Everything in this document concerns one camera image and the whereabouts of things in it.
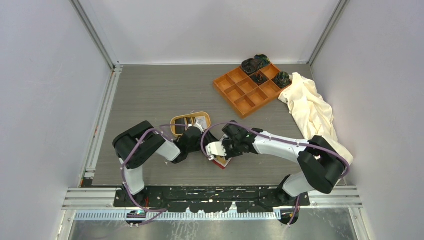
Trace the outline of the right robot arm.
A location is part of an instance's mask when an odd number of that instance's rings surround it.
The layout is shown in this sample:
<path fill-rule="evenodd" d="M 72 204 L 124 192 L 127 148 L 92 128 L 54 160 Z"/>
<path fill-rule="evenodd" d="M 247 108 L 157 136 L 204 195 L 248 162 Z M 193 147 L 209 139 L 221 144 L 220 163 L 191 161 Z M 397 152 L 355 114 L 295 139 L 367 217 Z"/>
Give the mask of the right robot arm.
<path fill-rule="evenodd" d="M 227 136 L 222 147 L 229 158 L 243 154 L 270 155 L 300 166 L 299 173 L 287 176 L 279 185 L 277 198 L 286 206 L 309 191 L 330 194 L 350 170 L 347 159 L 322 136 L 310 140 L 287 138 L 259 128 L 248 129 L 233 120 L 222 132 Z"/>

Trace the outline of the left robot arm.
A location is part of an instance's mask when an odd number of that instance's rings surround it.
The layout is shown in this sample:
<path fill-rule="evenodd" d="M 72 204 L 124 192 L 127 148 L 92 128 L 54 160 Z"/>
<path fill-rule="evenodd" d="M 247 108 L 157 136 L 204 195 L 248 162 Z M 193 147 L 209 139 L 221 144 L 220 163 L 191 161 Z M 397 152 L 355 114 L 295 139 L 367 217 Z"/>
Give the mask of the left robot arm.
<path fill-rule="evenodd" d="M 126 200 L 135 207 L 145 202 L 143 164 L 149 158 L 157 154 L 173 164 L 180 163 L 190 153 L 201 150 L 204 132 L 201 124 L 189 124 L 182 135 L 169 140 L 149 121 L 143 121 L 119 134 L 112 141 L 112 146 L 121 164 L 123 186 L 127 190 Z"/>

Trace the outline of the red card holder wallet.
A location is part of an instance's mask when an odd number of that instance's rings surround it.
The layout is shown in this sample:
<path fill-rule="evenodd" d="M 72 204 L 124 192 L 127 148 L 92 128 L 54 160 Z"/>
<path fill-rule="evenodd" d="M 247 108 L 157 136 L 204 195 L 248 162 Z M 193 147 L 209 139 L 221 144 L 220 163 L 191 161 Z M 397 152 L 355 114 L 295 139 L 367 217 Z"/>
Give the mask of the red card holder wallet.
<path fill-rule="evenodd" d="M 222 142 L 224 145 L 224 148 L 226 150 L 226 158 L 218 158 L 215 160 L 211 160 L 213 163 L 215 163 L 216 165 L 218 165 L 221 169 L 225 169 L 227 167 L 227 165 L 230 163 L 230 161 L 232 160 L 232 157 L 230 157 L 230 151 L 226 149 L 225 146 L 225 141 L 229 140 L 229 137 L 226 134 L 223 134 L 222 137 L 219 139 L 219 142 Z"/>

